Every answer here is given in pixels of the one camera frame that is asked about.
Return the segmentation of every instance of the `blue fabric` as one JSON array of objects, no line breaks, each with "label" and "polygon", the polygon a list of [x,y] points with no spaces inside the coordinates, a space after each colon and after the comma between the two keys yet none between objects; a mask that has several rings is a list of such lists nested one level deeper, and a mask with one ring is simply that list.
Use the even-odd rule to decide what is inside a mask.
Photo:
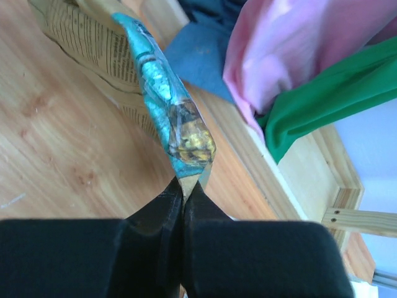
[{"label": "blue fabric", "polygon": [[172,117],[170,109],[180,104],[181,99],[188,99],[189,93],[170,69],[154,38],[139,20],[119,12],[112,14],[112,18],[124,28],[127,34],[143,91],[143,101],[177,178],[202,174],[205,171],[205,165],[186,163],[169,150],[171,132],[174,129],[172,123],[183,124],[178,122],[180,119],[170,119]]},{"label": "blue fabric", "polygon": [[181,79],[233,102],[229,89],[222,80],[229,37],[220,31],[191,22],[177,34],[164,54]]},{"label": "blue fabric", "polygon": [[247,0],[179,0],[190,19],[164,51],[174,72],[184,81],[229,102],[222,80],[226,50],[239,12]]}]

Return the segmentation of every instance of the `wood grain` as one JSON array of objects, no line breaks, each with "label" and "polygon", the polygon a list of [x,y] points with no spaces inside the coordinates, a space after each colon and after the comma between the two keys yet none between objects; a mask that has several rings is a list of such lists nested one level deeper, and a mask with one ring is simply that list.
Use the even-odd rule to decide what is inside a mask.
[{"label": "wood grain", "polygon": [[347,272],[372,283],[375,262],[359,233],[351,233],[343,261]]},{"label": "wood grain", "polygon": [[310,220],[320,222],[340,190],[312,134],[295,141],[279,170]]},{"label": "wood grain", "polygon": [[396,213],[328,208],[322,223],[338,230],[397,237]]},{"label": "wood grain", "polygon": [[[162,19],[156,17],[158,15],[172,17],[169,17],[168,22],[162,22]],[[145,0],[145,5],[141,7],[141,16],[146,24],[149,23],[151,31],[155,31],[160,47],[169,45],[180,28],[189,23],[189,18],[177,1],[162,1],[159,5],[159,0]]]},{"label": "wood grain", "polygon": [[[333,125],[327,125],[315,130],[312,136],[321,150],[329,169],[334,176],[339,192],[333,205],[334,208],[358,209],[362,196],[364,194],[364,186],[361,183],[359,175],[355,170],[346,149],[342,144],[342,140]],[[345,251],[350,232],[346,230],[331,229],[341,251]]]},{"label": "wood grain", "polygon": [[[0,218],[126,217],[173,177],[164,152],[39,30],[26,0],[0,2]],[[241,219],[274,219],[199,108],[218,152],[208,195]]]}]

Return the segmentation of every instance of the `wooden slat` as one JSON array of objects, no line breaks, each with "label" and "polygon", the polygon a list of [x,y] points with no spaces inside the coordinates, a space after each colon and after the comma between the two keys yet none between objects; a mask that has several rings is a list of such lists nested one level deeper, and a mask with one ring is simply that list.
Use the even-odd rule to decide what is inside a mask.
[{"label": "wooden slat", "polygon": [[[339,194],[334,203],[334,208],[358,209],[361,198],[364,194],[364,188],[344,188],[339,191]],[[335,241],[341,250],[345,251],[350,237],[350,231],[331,229]]]},{"label": "wooden slat", "polygon": [[321,127],[315,130],[312,136],[339,187],[364,189],[335,126],[331,124]]},{"label": "wooden slat", "polygon": [[366,282],[372,283],[375,262],[361,234],[351,233],[348,239],[347,249],[343,253],[343,261],[347,272]]},{"label": "wooden slat", "polygon": [[312,133],[295,141],[279,169],[304,213],[310,220],[320,222],[327,207],[334,204],[340,186]]},{"label": "wooden slat", "polygon": [[[169,45],[180,29],[189,23],[188,17],[177,1],[144,0],[143,4],[141,8],[143,21],[145,24],[150,23],[148,27],[156,31],[157,42],[161,47]],[[163,22],[163,18],[159,19],[157,16],[167,17],[168,20]]]},{"label": "wooden slat", "polygon": [[397,237],[397,214],[394,213],[329,208],[322,223],[339,230]]}]

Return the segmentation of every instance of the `newspaper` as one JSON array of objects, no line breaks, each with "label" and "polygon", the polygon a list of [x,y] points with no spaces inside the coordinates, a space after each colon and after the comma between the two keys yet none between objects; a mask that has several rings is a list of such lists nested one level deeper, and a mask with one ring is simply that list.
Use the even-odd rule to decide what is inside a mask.
[{"label": "newspaper", "polygon": [[143,102],[124,31],[115,30],[106,20],[102,24],[86,14],[78,5],[82,1],[28,2],[43,33],[58,44],[125,115],[158,141]]}]

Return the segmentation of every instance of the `turquoise wrapped object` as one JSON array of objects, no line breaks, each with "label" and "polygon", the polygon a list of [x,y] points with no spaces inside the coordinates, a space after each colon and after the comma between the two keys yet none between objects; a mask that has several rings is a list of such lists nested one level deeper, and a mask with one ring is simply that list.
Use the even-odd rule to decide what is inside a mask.
[{"label": "turquoise wrapped object", "polygon": [[215,142],[199,110],[141,21],[115,13],[128,38],[143,100],[178,179],[209,173]]}]

